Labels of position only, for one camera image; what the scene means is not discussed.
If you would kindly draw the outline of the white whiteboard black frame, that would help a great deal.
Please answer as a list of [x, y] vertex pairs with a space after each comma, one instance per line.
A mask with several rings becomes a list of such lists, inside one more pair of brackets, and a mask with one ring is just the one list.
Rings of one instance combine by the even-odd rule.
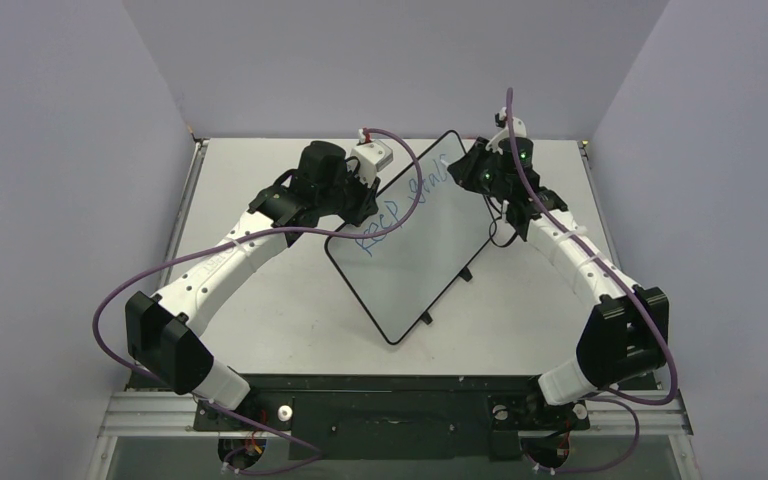
[[400, 343], [489, 241], [483, 198], [458, 186], [439, 162], [467, 152], [459, 134], [444, 133], [378, 195], [379, 211], [361, 226], [340, 226], [326, 256], [379, 334]]

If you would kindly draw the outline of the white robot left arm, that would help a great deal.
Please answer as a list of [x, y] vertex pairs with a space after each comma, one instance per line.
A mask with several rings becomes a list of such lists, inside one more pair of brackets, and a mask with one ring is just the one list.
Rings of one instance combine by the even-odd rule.
[[216, 359], [201, 335], [246, 280], [298, 240], [301, 228], [331, 215], [358, 226], [377, 213], [378, 175], [392, 160], [392, 149], [379, 141], [351, 151], [325, 141], [307, 145], [298, 165], [249, 203], [218, 252], [156, 293], [130, 297], [125, 320], [131, 357], [175, 393], [219, 404], [220, 418], [232, 429], [251, 427], [259, 405], [249, 383]]

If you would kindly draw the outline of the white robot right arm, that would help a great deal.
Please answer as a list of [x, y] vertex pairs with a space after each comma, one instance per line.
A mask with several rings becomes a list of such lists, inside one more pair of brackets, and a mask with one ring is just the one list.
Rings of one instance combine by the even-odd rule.
[[668, 348], [669, 301], [643, 288], [588, 238], [567, 203], [533, 169], [534, 145], [519, 137], [491, 144], [478, 138], [450, 164], [461, 188], [498, 201], [516, 234], [541, 253], [591, 312], [574, 355], [540, 375], [539, 390], [524, 400], [526, 418], [548, 427], [564, 404], [661, 367], [677, 375]]

